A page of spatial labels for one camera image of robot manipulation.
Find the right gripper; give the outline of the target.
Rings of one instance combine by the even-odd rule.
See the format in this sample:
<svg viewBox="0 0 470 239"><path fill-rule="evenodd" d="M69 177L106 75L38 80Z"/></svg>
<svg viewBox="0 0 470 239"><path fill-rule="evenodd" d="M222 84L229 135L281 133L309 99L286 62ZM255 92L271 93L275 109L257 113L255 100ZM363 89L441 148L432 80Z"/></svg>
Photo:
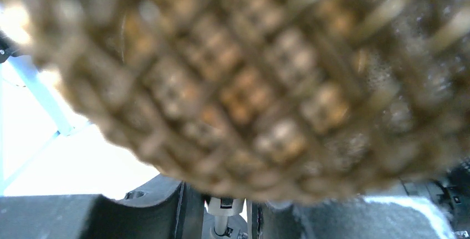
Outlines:
<svg viewBox="0 0 470 239"><path fill-rule="evenodd" d="M447 217L454 234L469 234L469 160L439 177L421 181L401 180L409 196L432 201Z"/></svg>

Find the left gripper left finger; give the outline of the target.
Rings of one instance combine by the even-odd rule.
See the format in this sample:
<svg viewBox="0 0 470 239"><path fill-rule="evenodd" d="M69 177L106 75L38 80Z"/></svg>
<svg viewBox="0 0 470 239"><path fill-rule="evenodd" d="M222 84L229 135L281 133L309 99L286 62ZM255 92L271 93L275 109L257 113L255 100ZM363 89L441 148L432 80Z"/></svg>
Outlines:
<svg viewBox="0 0 470 239"><path fill-rule="evenodd" d="M2 238L201 238L203 198L158 175L121 200L99 194L1 198Z"/></svg>

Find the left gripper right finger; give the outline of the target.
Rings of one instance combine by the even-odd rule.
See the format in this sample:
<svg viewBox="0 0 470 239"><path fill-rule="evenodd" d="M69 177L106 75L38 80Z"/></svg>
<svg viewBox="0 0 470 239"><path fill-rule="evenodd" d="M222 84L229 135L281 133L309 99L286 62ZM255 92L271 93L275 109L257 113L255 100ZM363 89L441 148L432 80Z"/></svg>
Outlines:
<svg viewBox="0 0 470 239"><path fill-rule="evenodd" d="M455 238L445 215L430 200L409 196L360 196L312 205L253 205L254 238Z"/></svg>

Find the gold microphone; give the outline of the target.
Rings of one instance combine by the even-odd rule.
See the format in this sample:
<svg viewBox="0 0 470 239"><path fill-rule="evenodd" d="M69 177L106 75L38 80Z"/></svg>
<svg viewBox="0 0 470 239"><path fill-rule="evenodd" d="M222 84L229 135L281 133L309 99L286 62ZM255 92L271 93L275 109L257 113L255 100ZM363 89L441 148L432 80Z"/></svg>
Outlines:
<svg viewBox="0 0 470 239"><path fill-rule="evenodd" d="M213 196L312 203L469 155L469 0L1 0L111 143Z"/></svg>

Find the black microphone stand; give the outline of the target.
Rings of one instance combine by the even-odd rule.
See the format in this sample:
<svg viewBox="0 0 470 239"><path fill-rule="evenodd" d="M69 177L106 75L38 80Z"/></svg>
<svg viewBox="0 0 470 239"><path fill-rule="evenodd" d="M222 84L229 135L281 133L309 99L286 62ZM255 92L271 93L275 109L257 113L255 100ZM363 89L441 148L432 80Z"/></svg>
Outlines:
<svg viewBox="0 0 470 239"><path fill-rule="evenodd" d="M245 199L204 196L202 238L248 238L247 221L241 213Z"/></svg>

